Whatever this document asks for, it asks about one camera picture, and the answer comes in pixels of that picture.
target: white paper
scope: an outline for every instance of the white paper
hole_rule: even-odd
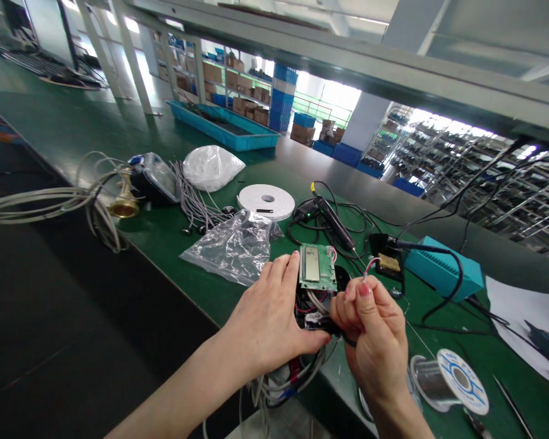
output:
[[[529,327],[549,332],[549,294],[511,287],[486,276],[486,289],[490,299],[490,311],[511,324],[520,335],[529,340]],[[549,380],[549,360],[515,334],[494,322],[500,337],[544,378]]]

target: keyboard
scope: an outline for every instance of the keyboard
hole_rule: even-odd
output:
[[[0,35],[0,50],[4,52],[10,52],[10,51],[23,51],[25,50],[26,46],[24,43],[15,40],[14,38],[10,37],[3,37]]]
[[[101,87],[101,83],[90,76],[83,75],[81,73],[76,73],[65,65],[45,59],[41,56],[40,52],[5,52],[2,54],[4,58],[9,61],[12,61],[14,64],[23,67],[34,74],[44,77],[51,77],[53,75],[61,76],[74,76],[85,85],[90,87]]]
[[[2,54],[2,56],[7,60],[12,61],[14,64],[30,70],[31,72],[33,72],[34,74],[38,74],[39,76],[50,77],[55,74],[65,75],[69,73],[69,69],[66,66],[46,60],[36,54],[23,52],[5,52]]]

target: spool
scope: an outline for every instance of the spool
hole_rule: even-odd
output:
[[[283,189],[271,185],[251,185],[240,191],[238,205],[273,221],[282,221],[293,214],[295,200]]]
[[[438,412],[445,413],[461,404],[477,415],[488,413],[490,405],[484,386],[455,352],[440,349],[435,360],[415,355],[410,367],[419,393]]]

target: pillar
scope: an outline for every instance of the pillar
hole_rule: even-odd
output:
[[[424,55],[449,0],[400,0],[381,45]],[[342,142],[364,151],[375,136],[391,101],[362,93]]]

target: gray cable bundle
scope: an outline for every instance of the gray cable bundle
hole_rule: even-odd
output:
[[[177,174],[179,190],[181,191],[181,210],[189,220],[189,227],[205,225],[206,230],[213,229],[217,224],[226,221],[229,217],[225,215],[216,205],[212,196],[207,193],[211,204],[207,205],[201,192],[193,187],[191,182],[183,173],[183,162],[177,161],[171,163],[171,167]]]

